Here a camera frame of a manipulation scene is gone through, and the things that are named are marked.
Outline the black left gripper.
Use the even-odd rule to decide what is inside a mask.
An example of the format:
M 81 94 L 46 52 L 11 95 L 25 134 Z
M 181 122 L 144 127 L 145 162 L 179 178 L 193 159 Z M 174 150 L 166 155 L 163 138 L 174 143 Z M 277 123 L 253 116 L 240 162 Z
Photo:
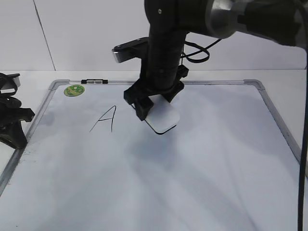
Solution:
M 23 149 L 27 139 L 22 129 L 21 121 L 31 122 L 35 113 L 31 108 L 22 108 L 19 99 L 0 96 L 0 142 L 13 149 Z

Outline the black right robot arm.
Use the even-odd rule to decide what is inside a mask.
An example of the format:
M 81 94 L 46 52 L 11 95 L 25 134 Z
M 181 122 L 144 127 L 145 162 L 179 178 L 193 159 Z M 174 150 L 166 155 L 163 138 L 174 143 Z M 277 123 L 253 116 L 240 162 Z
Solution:
M 189 33 L 225 39 L 242 32 L 280 45 L 308 47 L 308 11 L 299 0 L 147 0 L 149 35 L 124 44 L 132 58 L 141 59 L 139 79 L 124 92 L 125 101 L 144 120 L 162 95 L 168 102 L 183 89 L 188 58 L 183 48 Z

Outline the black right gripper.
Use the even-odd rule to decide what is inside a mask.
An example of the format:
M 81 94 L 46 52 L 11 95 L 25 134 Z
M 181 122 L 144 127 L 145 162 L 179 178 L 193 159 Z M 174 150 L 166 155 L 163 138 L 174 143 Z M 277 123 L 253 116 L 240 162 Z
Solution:
M 179 65 L 165 72 L 154 70 L 148 64 L 148 58 L 141 59 L 141 72 L 139 79 L 124 91 L 124 100 L 135 105 L 136 115 L 145 120 L 154 103 L 149 96 L 162 95 L 165 100 L 172 102 L 174 97 L 184 89 L 182 78 L 187 77 L 188 68 Z

